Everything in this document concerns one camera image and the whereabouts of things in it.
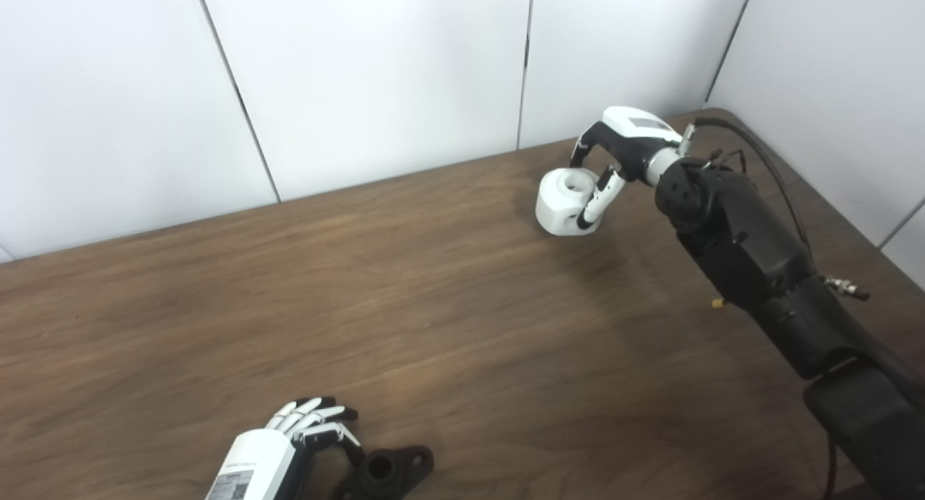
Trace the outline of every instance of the sticker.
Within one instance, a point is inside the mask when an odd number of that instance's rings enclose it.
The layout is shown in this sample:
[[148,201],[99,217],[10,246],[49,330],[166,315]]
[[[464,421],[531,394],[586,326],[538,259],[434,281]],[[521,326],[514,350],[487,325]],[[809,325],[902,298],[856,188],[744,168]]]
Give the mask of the sticker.
[[218,475],[209,496],[205,500],[244,500],[244,494],[247,493],[247,486],[251,484],[251,477],[254,471],[235,471],[235,473],[225,473]]
[[658,130],[671,130],[668,126],[658,121],[652,121],[651,118],[630,117],[630,122],[639,128],[657,128]]

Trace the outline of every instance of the white cylindrical object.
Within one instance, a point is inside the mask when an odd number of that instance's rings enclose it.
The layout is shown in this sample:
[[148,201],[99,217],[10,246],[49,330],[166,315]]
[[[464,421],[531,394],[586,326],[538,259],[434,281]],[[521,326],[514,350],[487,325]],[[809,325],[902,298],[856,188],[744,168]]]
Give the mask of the white cylindrical object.
[[549,171],[539,183],[536,196],[536,220],[555,236],[581,236],[594,233],[601,225],[596,221],[587,230],[578,229],[578,213],[585,208],[598,177],[585,168],[559,168]]

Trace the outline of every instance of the wood grain surface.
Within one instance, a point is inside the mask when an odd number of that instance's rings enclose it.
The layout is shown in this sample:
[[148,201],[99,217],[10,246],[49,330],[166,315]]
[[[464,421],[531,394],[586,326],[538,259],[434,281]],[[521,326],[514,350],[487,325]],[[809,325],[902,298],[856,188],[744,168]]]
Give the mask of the wood grain surface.
[[[237,434],[307,395],[358,409],[368,449],[429,445],[414,499],[818,497],[805,384],[710,308],[650,188],[592,236],[535,223],[571,145],[0,266],[0,497],[201,499]],[[693,153],[739,145],[704,129]],[[823,272],[925,368],[925,296],[786,172]],[[347,470],[324,454],[311,498]]]

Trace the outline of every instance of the hole in cylinder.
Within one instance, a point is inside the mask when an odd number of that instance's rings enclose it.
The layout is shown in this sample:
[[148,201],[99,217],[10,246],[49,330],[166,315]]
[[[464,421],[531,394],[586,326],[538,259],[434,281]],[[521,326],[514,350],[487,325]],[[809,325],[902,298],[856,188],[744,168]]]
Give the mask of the hole in cylinder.
[[394,465],[391,458],[380,454],[379,456],[373,457],[373,460],[369,461],[366,469],[369,471],[369,476],[373,480],[387,480],[392,476]]
[[569,173],[565,176],[565,180],[563,180],[562,183],[565,183],[565,189],[575,191],[575,193],[589,191],[593,185],[592,181],[588,180],[588,177],[585,177],[581,173]]

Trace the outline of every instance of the cable connector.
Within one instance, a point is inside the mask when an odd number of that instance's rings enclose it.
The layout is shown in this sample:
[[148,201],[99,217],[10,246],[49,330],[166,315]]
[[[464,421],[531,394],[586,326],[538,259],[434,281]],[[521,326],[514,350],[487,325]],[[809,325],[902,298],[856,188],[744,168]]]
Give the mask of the cable connector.
[[694,127],[693,122],[687,125],[687,128],[684,129],[684,135],[681,136],[681,144],[678,145],[678,157],[687,157],[687,150],[691,147],[691,137],[694,136],[694,131],[697,128]]
[[829,287],[829,289],[835,290],[836,293],[839,293],[842,296],[850,296],[861,301],[866,301],[870,299],[870,293],[860,290],[859,287],[852,282],[852,280],[839,280],[838,278],[833,278],[832,276],[826,276],[822,279],[822,282]]

